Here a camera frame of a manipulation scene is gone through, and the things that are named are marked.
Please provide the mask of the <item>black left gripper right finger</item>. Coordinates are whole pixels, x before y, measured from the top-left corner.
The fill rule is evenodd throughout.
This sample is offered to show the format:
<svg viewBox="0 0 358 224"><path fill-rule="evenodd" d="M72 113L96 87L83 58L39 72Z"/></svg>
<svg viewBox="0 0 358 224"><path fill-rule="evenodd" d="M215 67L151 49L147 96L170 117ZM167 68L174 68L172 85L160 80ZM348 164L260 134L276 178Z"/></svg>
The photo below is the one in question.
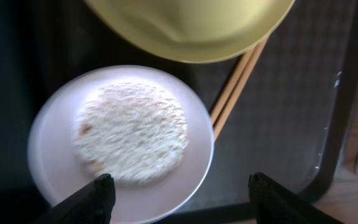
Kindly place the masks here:
<svg viewBox="0 0 358 224"><path fill-rule="evenodd" d="M341 224L267 175L250 175L249 199L257 224Z"/></svg>

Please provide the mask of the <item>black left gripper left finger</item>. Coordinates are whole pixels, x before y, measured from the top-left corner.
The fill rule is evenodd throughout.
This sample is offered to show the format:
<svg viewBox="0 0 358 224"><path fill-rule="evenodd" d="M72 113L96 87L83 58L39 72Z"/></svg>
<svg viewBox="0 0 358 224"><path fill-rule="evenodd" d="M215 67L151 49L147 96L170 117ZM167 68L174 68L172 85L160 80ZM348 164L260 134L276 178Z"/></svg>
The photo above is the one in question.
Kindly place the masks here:
<svg viewBox="0 0 358 224"><path fill-rule="evenodd" d="M39 216L35 224L109 224L116 203L114 179L103 174Z"/></svg>

